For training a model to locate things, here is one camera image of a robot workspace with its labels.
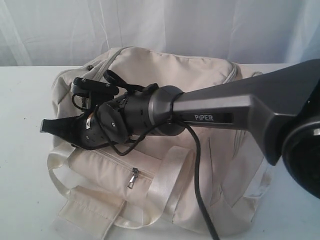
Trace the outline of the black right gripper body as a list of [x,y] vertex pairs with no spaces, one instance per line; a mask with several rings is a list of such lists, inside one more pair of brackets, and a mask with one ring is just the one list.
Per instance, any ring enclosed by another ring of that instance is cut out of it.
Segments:
[[106,137],[123,144],[132,135],[142,135],[152,126],[150,98],[143,93],[124,94],[117,98],[92,93],[88,104],[96,113],[86,119],[86,147],[101,148],[108,143]]

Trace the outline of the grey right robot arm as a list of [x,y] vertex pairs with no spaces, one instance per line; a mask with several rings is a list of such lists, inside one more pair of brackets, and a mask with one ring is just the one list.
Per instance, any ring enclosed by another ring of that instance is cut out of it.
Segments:
[[266,160],[283,159],[291,177],[320,195],[320,61],[308,60],[263,75],[190,92],[173,85],[130,84],[114,71],[105,82],[77,77],[81,115],[44,119],[40,131],[86,150],[147,135],[176,136],[191,126],[245,130]]

